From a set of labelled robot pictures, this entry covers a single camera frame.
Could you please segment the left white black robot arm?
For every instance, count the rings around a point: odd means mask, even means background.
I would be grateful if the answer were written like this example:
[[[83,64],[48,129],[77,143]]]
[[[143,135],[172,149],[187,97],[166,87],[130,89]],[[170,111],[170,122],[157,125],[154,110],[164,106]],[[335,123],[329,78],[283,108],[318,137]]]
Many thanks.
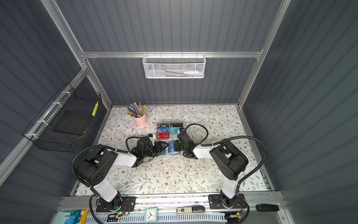
[[[74,157],[70,166],[73,176],[110,211],[119,211],[127,205],[107,178],[112,166],[136,168],[145,158],[155,158],[169,147],[166,142],[153,142],[150,136],[129,137],[125,145],[126,151],[105,145],[87,147]]]

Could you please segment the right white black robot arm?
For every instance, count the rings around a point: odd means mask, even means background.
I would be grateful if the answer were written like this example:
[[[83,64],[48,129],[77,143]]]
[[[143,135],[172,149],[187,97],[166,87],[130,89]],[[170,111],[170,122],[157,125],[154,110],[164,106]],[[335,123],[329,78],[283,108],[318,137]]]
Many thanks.
[[[224,139],[207,146],[194,143],[186,131],[178,134],[174,144],[175,150],[183,152],[189,159],[212,159],[224,175],[221,190],[221,202],[224,207],[231,208],[238,198],[239,182],[243,179],[249,161],[248,158],[231,142],[234,137]]]

